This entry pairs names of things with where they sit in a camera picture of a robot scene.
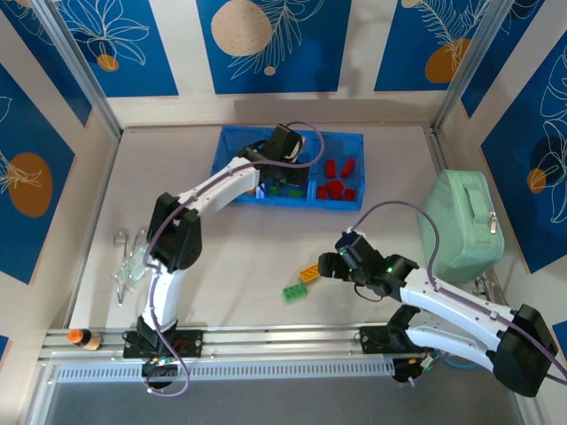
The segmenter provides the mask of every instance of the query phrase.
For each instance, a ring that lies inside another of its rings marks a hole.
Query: orange lego brick
[[[313,264],[311,267],[299,272],[299,276],[304,283],[314,281],[318,277],[321,277],[319,274],[319,267],[316,264]]]

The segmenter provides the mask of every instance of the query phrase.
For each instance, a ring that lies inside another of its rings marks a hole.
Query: mint green bag
[[[433,264],[433,273],[439,279],[465,283],[501,259],[504,236],[482,173],[442,171],[422,207],[439,227],[439,254]],[[424,217],[419,217],[419,226],[429,260],[435,234]]]

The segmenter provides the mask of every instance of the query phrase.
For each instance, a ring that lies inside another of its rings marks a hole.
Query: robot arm
[[[296,163],[304,144],[301,135],[285,126],[277,126],[270,139],[246,146],[226,167],[196,188],[183,192],[178,197],[165,193],[158,198],[151,217],[148,241],[168,215],[192,197],[195,198],[188,204],[189,208],[182,209],[176,219],[166,226],[150,252],[152,264],[161,264],[167,270],[162,273],[156,270],[152,272],[153,278],[157,279],[153,293],[153,313],[164,336],[171,336],[175,332],[177,302],[183,279],[187,269],[197,261],[202,251],[201,221],[207,220],[230,201],[264,182],[278,181],[291,185],[305,183],[309,173],[307,167],[246,167],[262,160]],[[151,296],[138,318],[137,330],[152,352],[160,355],[168,353],[151,316]]]
[[[517,331],[557,354],[537,310],[522,305],[514,311],[440,280],[432,282],[413,261],[399,255],[384,258],[356,232],[344,233],[335,248],[338,253],[319,258],[322,276],[350,280],[405,303],[387,326],[361,329],[368,352],[415,353],[424,347],[450,352],[485,367],[518,394],[537,394],[551,361]]]

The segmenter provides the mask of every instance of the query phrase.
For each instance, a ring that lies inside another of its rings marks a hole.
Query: bag handle
[[[481,224],[486,226],[490,219],[493,217],[492,207],[486,202],[485,192],[482,190],[482,185],[478,181],[478,177],[475,175],[462,175],[461,183],[467,193],[469,198],[470,207],[472,208],[473,223],[475,225]]]

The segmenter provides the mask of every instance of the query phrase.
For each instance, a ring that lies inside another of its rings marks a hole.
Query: red block
[[[340,176],[343,179],[348,179],[353,173],[353,170],[354,170],[354,159],[349,158],[346,161],[345,167],[343,168],[343,171],[341,172]]]
[[[345,189],[345,196],[343,197],[345,201],[354,201],[356,200],[356,190],[354,189]]]
[[[345,188],[345,185],[341,180],[333,180],[332,182],[328,182],[325,187],[331,194],[338,193],[340,195]]]
[[[334,159],[325,160],[325,177],[328,179],[337,177],[337,165]]]
[[[327,199],[327,188],[324,186],[317,187],[317,199]]]

